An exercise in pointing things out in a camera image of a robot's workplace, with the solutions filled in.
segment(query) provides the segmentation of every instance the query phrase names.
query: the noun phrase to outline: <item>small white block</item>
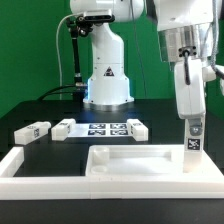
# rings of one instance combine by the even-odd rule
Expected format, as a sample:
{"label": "small white block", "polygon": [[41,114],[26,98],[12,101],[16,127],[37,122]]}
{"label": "small white block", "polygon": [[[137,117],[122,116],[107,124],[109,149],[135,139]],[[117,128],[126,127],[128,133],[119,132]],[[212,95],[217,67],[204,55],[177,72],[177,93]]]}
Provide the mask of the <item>small white block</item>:
{"label": "small white block", "polygon": [[75,119],[63,119],[51,129],[53,141],[64,141],[68,134],[75,129]]}
{"label": "small white block", "polygon": [[51,127],[50,122],[36,122],[14,132],[15,144],[27,145],[28,143],[46,135]]}
{"label": "small white block", "polygon": [[138,119],[128,119],[127,128],[136,141],[148,141],[148,128]]}

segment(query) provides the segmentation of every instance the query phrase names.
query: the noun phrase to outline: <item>white box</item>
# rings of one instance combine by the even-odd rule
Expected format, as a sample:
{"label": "white box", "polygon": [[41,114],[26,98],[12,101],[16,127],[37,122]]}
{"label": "white box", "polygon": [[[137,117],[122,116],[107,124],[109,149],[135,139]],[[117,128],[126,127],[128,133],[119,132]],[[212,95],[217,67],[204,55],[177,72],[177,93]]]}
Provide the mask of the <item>white box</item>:
{"label": "white box", "polygon": [[148,128],[138,119],[128,119],[127,127],[136,141],[148,141]]}
{"label": "white box", "polygon": [[27,145],[28,143],[48,134],[50,122],[35,122],[14,132],[15,144]]}
{"label": "white box", "polygon": [[75,129],[75,119],[63,119],[51,129],[53,141],[64,141],[68,134]]}

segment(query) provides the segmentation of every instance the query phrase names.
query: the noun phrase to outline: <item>green wall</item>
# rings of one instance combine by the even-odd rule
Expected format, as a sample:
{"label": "green wall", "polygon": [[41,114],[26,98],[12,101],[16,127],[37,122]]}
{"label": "green wall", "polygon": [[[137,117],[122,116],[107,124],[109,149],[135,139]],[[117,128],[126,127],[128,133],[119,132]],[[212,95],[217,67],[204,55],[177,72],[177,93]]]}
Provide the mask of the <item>green wall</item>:
{"label": "green wall", "polygon": [[[19,102],[35,100],[59,86],[55,34],[60,20],[70,14],[69,0],[0,1],[0,116]],[[156,27],[143,15],[136,21],[138,44],[143,61],[147,96],[132,23],[112,24],[125,43],[125,73],[135,98],[173,98],[173,74],[160,62]],[[224,65],[224,24],[221,23],[219,64]],[[92,73],[90,38],[79,40],[81,70],[85,80]],[[73,56],[65,26],[60,35],[63,83],[73,82]],[[224,118],[224,97],[218,81],[207,87],[208,108]]]}

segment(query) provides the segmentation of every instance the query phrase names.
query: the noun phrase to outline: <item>black tabletop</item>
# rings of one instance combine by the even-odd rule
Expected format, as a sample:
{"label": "black tabletop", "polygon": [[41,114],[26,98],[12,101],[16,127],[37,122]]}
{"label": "black tabletop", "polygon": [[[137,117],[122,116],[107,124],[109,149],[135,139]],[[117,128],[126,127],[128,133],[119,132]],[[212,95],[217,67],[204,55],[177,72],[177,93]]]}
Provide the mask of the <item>black tabletop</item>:
{"label": "black tabletop", "polygon": [[[36,121],[49,121],[54,126],[65,118],[74,118],[77,123],[139,119],[149,129],[149,140],[136,142],[129,136],[52,142],[49,132],[25,146],[26,164],[16,176],[83,176],[91,145],[183,143],[184,121],[178,118],[174,100],[136,100],[129,108],[115,112],[87,110],[73,101],[27,101],[0,119],[1,155],[15,145],[15,130]],[[207,112],[205,151],[222,170],[224,150],[219,133],[224,133],[224,121]],[[0,201],[0,223],[224,223],[223,207],[222,199]]]}

